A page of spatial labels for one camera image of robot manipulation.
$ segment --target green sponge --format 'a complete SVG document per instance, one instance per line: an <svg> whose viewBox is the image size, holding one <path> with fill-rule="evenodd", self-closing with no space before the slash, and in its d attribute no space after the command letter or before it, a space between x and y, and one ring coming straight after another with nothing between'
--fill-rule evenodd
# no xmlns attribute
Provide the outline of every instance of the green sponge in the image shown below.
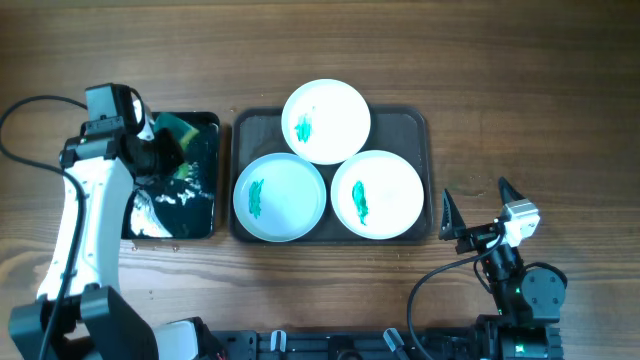
<svg viewBox="0 0 640 360"><path fill-rule="evenodd" d="M198 129L187 124L184 120L170 113L161 113L156 118L156 123L153 125L153 132L158 132L160 129L169 129L171 135L178 141L183 151L187 150L187 146L194 136L200 132Z"/></svg>

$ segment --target wood grain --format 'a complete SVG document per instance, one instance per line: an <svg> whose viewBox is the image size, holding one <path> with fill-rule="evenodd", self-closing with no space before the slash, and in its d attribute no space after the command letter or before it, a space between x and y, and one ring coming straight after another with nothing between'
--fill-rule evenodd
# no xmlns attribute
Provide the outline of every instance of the wood grain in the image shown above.
<svg viewBox="0 0 640 360"><path fill-rule="evenodd" d="M208 110L231 124L317 78L346 81L372 103L415 106L429 125L435 191L450 189L467 224L496 215L499 176L541 209L521 253L569 276L566 358L637 358L637 3L260 2L2 10L0 108L45 93L83 99L88 86L119 82L154 110ZM53 164L85 116L33 104L3 141ZM34 299L63 194L54 175L4 157L0 167L0 358L13 359L9 311ZM150 324L201 316L212 329L256 330L404 328L413 284L458 258L435 235L418 247L247 246L224 224L207 240L122 241L120 254L124 297ZM494 312L463 267L421 290L415 321L465 325Z"/></svg>

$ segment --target black plate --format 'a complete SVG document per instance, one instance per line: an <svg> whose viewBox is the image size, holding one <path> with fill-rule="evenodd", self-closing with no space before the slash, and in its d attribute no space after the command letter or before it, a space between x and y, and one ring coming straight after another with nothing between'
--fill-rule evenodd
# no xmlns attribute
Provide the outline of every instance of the black plate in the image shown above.
<svg viewBox="0 0 640 360"><path fill-rule="evenodd" d="M305 236L290 243L318 245L415 245L425 240L433 224L431 199L431 170L424 118L407 106L373 105L371 132L361 151L385 150L411 164L418 172L424 187L424 206L418 220L402 235L388 240L371 240L352 233L338 219L331 205L331 181L341 164L315 165L327 187L327 206L322 218ZM229 188L229 229L238 240L261 242L238 221L233 210L233 189L242 171L264 155L293 153L282 135L280 119L282 108L255 108L241 114L233 124L231 143L231 179Z"/></svg>

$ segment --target black tray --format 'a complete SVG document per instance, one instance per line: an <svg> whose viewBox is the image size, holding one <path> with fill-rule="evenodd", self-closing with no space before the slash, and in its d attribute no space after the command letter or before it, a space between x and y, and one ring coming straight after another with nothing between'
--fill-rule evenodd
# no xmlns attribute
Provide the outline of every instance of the black tray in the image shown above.
<svg viewBox="0 0 640 360"><path fill-rule="evenodd" d="M388 240L371 240L352 233L338 219L331 205L331 181L341 164L315 165L327 187L327 206L316 226L303 237L290 243L318 245L415 245L425 240L433 224L431 169L427 143L427 126L414 108L373 105L371 132L361 151L392 152L416 169L424 187L424 206L418 220L402 235ZM282 108L254 108L242 113L233 124L231 170L229 181L229 229L238 240L261 242L238 221L233 210L233 189L242 171L257 158L277 153L293 153L282 135Z"/></svg>
<svg viewBox="0 0 640 360"><path fill-rule="evenodd" d="M215 214L216 214L216 194L218 186L218 152L220 144L220 120L218 116L212 112L168 112L187 122L191 126L200 130L202 134L208 134L209 141L206 150L203 149L202 154L208 154L206 163L208 168L202 171L201 186L202 191L213 195L212 199L196 196L197 201L190 201L186 206L180 204L158 203L151 201L152 210L160 220L159 224L167 228L172 237L151 237L147 235L138 235L131 230L132 216L131 212L134 206L134 199L138 195L139 189L136 189L129 198L127 208L125 210L125 221L123 222L122 238L131 240L185 240L185 239L204 239L213 235L215 231ZM161 112L153 112L153 117L157 118ZM165 195L176 196L175 189L169 184L173 184L171 176L158 178L153 185L145 186L150 188L158 195L158 191L165 191ZM152 226L154 222L143 222L147 226Z"/></svg>

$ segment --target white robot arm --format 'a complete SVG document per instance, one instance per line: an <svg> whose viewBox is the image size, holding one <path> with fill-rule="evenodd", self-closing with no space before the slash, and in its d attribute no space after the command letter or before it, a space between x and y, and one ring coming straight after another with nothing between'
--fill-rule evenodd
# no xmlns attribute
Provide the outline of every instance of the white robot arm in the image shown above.
<svg viewBox="0 0 640 360"><path fill-rule="evenodd" d="M67 178L58 240L35 304L13 309L9 332L25 359L162 359L192 360L208 355L224 359L222 345L199 318L151 329L120 296L118 253L127 202L134 178L168 175L183 162L182 149L168 130L153 134L148 109L132 101L135 92L124 85L106 84L86 90L90 121L80 136L67 140L60 154L66 173L85 194L85 211L78 248L72 238L78 220L78 197ZM68 261L72 277L59 297ZM60 302L58 321L53 318ZM69 341L64 334L76 322L87 326L88 338ZM47 327L55 327L51 339Z"/></svg>

